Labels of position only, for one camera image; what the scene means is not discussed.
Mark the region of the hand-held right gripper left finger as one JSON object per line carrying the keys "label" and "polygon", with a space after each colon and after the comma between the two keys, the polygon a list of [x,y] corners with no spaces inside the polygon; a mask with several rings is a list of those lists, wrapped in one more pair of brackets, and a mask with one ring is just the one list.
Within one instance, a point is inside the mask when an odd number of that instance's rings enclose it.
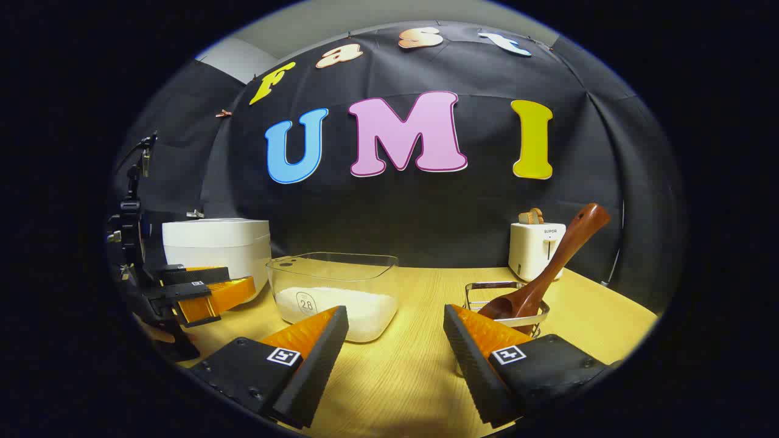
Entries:
{"label": "hand-held right gripper left finger", "polygon": [[348,329],[347,308],[334,306],[261,341],[240,336],[189,372],[254,415],[309,428]]}

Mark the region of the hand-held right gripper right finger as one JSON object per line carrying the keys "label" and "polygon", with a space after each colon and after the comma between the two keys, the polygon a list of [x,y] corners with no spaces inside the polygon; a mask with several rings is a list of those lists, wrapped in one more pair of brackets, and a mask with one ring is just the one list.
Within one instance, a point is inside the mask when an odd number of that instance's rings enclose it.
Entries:
{"label": "hand-held right gripper right finger", "polygon": [[540,422],[609,376],[609,366],[561,336],[530,338],[447,304],[443,328],[482,422]]}

